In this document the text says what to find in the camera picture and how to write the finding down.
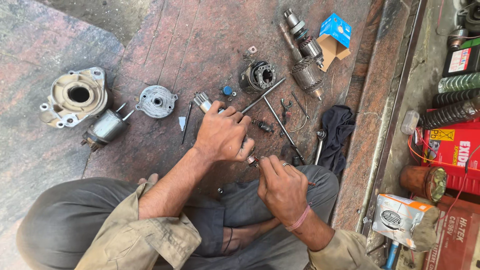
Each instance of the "shirt sleeve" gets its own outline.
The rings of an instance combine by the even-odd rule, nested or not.
[[[76,270],[149,270],[158,255],[180,269],[202,239],[190,220],[178,218],[138,220],[138,199],[153,185],[145,183],[108,216]]]
[[[308,250],[310,267],[314,270],[380,269],[365,256],[366,244],[366,237],[359,233],[336,230],[324,249],[317,252]]]

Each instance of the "blue plastic cap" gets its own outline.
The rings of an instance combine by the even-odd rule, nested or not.
[[[222,89],[222,94],[225,96],[230,96],[232,94],[232,88],[229,86],[226,86]]]

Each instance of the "aluminum starter housing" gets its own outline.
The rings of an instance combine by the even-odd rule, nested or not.
[[[40,105],[39,118],[50,126],[74,127],[89,117],[99,117],[113,104],[105,71],[93,67],[69,71],[52,84],[48,102]]]
[[[142,110],[152,118],[165,118],[175,109],[178,96],[170,93],[163,86],[149,86],[145,88],[138,98],[137,110]]]

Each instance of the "person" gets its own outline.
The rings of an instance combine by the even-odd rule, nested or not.
[[[244,161],[251,122],[215,101],[194,146],[164,176],[140,185],[108,178],[45,191],[17,233],[35,270],[377,269],[361,234],[326,223],[338,180],[317,165],[261,157],[259,179],[224,186],[220,201],[192,196],[216,161]]]

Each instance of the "pink thread bracelet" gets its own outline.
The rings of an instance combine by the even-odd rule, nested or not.
[[[297,222],[295,222],[293,225],[285,227],[285,229],[287,231],[291,232],[291,231],[297,229],[298,227],[300,227],[302,225],[303,221],[307,218],[308,210],[310,210],[310,205],[309,204],[307,204],[307,207],[305,208],[305,211],[303,212],[303,214],[301,215],[299,220],[297,220]]]

